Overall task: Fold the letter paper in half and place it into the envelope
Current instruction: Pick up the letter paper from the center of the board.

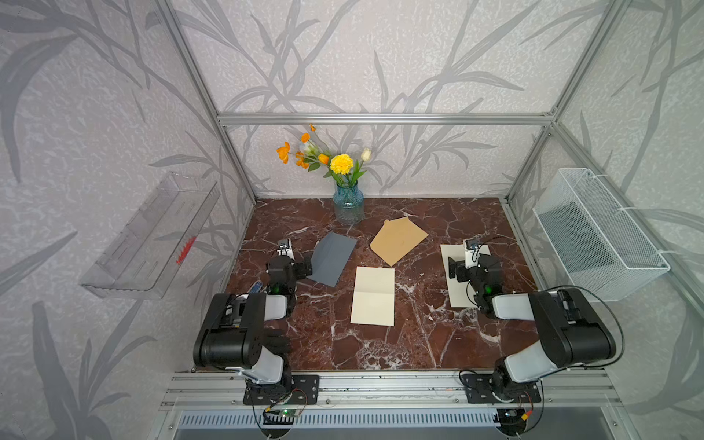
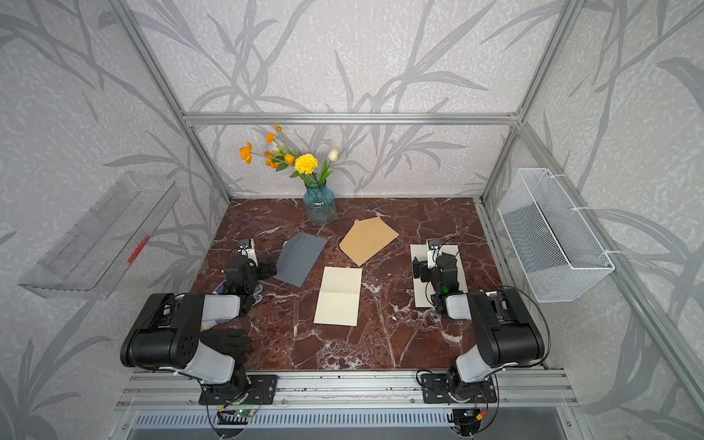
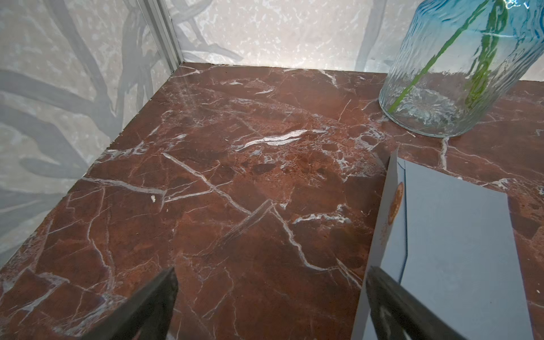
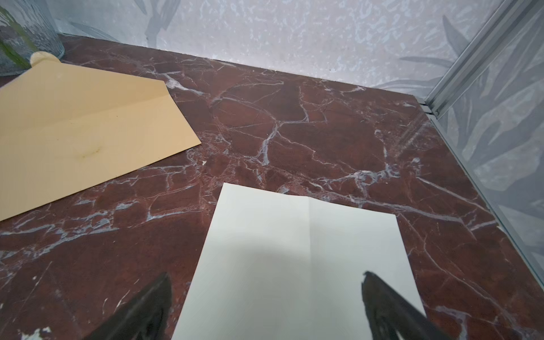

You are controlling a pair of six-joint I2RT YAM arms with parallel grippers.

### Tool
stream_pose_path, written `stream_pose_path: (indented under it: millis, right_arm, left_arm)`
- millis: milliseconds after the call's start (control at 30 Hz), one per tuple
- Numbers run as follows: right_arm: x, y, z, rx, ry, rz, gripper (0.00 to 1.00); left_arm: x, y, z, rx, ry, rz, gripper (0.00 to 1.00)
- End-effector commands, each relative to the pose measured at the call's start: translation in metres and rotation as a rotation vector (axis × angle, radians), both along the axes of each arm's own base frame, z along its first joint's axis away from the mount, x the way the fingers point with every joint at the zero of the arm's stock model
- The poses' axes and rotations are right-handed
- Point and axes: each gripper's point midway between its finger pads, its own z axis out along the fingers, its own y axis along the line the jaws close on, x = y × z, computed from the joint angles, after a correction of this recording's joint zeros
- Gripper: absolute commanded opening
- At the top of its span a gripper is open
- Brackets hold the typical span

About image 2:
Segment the brown kraft envelope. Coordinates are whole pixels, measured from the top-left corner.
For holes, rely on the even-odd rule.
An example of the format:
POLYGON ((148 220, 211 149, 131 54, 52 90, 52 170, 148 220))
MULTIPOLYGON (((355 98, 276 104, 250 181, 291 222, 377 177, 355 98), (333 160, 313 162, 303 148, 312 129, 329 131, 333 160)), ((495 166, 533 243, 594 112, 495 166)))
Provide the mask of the brown kraft envelope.
POLYGON ((399 234, 380 217, 356 220, 339 243, 339 249, 361 267, 398 236, 399 234))

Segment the cream letter paper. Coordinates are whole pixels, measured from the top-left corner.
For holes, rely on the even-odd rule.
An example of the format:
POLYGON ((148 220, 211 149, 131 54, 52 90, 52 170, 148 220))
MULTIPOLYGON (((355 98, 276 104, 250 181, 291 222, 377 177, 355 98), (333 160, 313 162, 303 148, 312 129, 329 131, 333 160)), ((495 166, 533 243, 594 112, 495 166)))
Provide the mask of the cream letter paper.
POLYGON ((315 318, 319 325, 356 326, 362 269, 325 267, 315 318))

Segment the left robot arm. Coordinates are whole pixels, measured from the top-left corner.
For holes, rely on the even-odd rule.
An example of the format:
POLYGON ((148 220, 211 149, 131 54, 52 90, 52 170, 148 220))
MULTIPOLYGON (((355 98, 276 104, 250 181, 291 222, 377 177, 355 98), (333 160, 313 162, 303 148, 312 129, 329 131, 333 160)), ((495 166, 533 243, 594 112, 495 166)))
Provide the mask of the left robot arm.
POLYGON ((230 258, 216 293, 154 293, 148 297, 121 349, 128 368, 170 370, 205 386, 248 386, 244 362, 251 339, 242 329, 216 326, 245 316, 256 304, 260 282, 277 274, 272 258, 249 253, 230 258))

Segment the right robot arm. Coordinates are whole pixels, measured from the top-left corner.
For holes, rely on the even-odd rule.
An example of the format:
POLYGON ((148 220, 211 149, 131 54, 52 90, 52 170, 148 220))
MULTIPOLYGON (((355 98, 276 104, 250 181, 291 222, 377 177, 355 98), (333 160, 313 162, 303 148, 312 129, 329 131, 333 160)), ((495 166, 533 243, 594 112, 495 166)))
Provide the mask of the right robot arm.
POLYGON ((431 288, 426 300, 440 315, 471 322, 476 345, 452 362, 449 386, 486 381, 504 367, 531 368, 545 361, 548 342, 513 286, 494 291, 462 291, 458 258, 440 253, 427 260, 412 259, 412 276, 431 288))

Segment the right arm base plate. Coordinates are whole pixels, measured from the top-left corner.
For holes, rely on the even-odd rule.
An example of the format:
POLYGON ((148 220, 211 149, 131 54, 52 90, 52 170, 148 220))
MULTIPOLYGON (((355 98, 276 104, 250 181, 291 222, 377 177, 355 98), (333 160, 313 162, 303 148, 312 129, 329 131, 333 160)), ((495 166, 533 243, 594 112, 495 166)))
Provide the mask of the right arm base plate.
POLYGON ((496 386, 493 381, 467 383, 449 373, 433 373, 420 370, 415 375, 423 392, 424 403, 497 403, 496 386))

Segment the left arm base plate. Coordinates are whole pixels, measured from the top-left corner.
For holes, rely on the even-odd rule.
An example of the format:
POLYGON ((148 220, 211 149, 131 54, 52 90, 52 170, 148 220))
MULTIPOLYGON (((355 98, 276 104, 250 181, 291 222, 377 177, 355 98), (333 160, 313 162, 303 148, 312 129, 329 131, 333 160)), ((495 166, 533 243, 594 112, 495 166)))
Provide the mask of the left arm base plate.
POLYGON ((203 385, 201 405, 225 406, 226 404, 272 405, 279 377, 274 374, 234 376, 224 384, 203 385))

